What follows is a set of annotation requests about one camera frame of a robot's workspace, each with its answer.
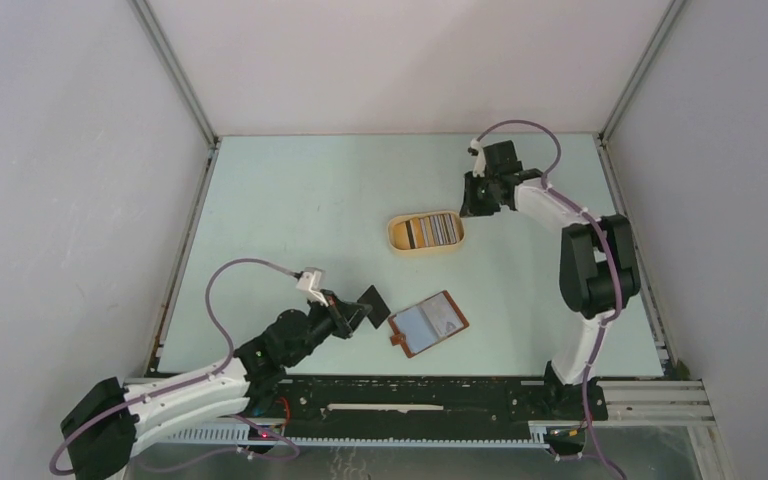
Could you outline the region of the brown leather card holder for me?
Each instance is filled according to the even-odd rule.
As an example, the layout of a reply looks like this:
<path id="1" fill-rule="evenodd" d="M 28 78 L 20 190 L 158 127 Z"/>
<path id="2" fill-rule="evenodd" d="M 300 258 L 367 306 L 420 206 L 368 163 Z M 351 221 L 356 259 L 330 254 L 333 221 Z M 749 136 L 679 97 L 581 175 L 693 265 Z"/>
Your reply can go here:
<path id="1" fill-rule="evenodd" d="M 470 327 L 447 290 L 392 314 L 387 324 L 391 329 L 391 345 L 400 347 L 407 358 L 413 358 Z"/>

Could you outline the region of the white striped credit card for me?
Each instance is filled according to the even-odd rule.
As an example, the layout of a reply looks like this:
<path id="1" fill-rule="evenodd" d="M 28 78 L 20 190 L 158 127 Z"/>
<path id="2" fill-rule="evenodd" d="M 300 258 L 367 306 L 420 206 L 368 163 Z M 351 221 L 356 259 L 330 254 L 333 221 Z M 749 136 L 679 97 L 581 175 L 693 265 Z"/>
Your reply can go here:
<path id="1" fill-rule="evenodd" d="M 420 309 L 439 340 L 460 332 L 468 325 L 447 292 L 428 298 Z"/>

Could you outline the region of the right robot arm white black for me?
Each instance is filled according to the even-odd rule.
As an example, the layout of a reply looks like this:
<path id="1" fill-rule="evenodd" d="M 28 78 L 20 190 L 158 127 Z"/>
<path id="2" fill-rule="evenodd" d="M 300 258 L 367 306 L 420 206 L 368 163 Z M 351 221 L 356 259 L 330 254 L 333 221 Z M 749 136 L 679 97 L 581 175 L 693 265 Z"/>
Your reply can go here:
<path id="1" fill-rule="evenodd" d="M 566 418 L 582 403 L 576 385 L 590 380 L 609 324 L 641 288 L 628 219 L 594 217 L 560 193 L 539 169 L 526 169 L 512 141 L 470 142 L 475 159 L 464 175 L 463 218 L 492 216 L 508 208 L 536 220 L 560 239 L 559 289 L 580 316 L 568 345 L 551 360 L 557 381 L 541 392 L 545 411 Z"/>

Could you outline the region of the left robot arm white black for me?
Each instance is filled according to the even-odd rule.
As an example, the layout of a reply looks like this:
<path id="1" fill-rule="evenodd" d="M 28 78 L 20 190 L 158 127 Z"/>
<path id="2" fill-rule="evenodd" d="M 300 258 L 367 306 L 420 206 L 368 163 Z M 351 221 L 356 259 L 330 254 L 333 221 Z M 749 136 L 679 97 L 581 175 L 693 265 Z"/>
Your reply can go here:
<path id="1" fill-rule="evenodd" d="M 379 326 L 389 312 L 378 300 L 344 302 L 331 292 L 303 312 L 282 312 L 228 358 L 198 370 L 126 387 L 96 383 L 61 421 L 76 479 L 107 479 L 151 445 L 203 421 L 247 411 L 264 416 L 275 387 L 329 337 L 348 339 L 364 320 Z"/>

